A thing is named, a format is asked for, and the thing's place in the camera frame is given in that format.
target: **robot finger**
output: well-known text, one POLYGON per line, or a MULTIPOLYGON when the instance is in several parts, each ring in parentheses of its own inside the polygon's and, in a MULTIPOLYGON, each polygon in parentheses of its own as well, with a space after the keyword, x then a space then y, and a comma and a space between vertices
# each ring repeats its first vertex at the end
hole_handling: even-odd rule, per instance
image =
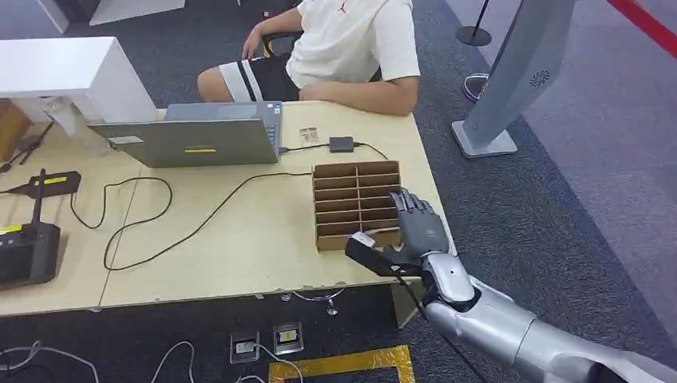
POLYGON ((402 199, 402 195, 400 193, 390 193, 390 198, 395 203, 395 207, 398 209, 398 213, 406 211, 404 199, 402 199))
POLYGON ((433 210, 433 207, 430 206, 430 203, 428 203, 428 201, 422 200, 421 203, 423 204, 423 210, 424 211, 429 211, 431 213, 435 212, 435 210, 433 210))
POLYGON ((414 199, 411 197, 411 194, 409 194, 409 191, 405 188, 402 188, 402 199, 404 199, 404 205, 407 211, 416 207, 414 199))
POLYGON ((415 195, 411 195, 411 199, 414 201, 414 208, 423 211, 423 202, 415 195))

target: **table leg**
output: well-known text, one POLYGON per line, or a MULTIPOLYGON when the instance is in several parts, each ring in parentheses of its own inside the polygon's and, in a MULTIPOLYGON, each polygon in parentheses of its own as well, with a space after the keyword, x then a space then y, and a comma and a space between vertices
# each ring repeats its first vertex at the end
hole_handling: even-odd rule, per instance
MULTIPOLYGON (((421 301, 421 297, 425 292, 421 280, 410 281, 409 287, 414 292, 416 298, 421 301)), ((409 293, 406 292, 404 286, 399 283, 390 285, 390 292, 393 295, 393 306, 395 308, 395 318, 398 321, 398 328, 401 330, 416 314, 416 305, 411 300, 409 293)))

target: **cardboard organizer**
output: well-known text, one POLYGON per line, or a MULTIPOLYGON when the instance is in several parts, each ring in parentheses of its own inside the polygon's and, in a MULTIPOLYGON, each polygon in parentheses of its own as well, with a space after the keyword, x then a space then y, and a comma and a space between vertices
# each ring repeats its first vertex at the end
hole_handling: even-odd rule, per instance
POLYGON ((318 250, 343 250, 357 231, 374 238, 376 247, 399 244, 398 212, 389 196, 399 190, 397 161, 313 167, 318 250))

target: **power adapter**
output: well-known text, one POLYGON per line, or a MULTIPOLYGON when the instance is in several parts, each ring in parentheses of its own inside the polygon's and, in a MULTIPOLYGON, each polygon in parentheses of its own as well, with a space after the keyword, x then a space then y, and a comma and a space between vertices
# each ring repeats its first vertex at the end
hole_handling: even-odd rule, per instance
POLYGON ((352 153, 354 149, 353 137, 329 137, 330 153, 352 153))

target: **silver robotic arm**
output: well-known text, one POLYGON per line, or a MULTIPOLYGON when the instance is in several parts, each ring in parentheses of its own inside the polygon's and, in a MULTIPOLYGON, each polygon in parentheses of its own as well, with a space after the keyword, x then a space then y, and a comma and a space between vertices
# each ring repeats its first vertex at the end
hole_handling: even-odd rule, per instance
POLYGON ((536 319, 506 294, 468 275, 449 253, 440 217, 406 189, 391 195, 399 211, 402 248, 373 248, 353 235, 346 255, 383 276, 421 276, 423 313, 452 334, 536 382, 677 383, 677 372, 637 353, 587 341, 536 319))

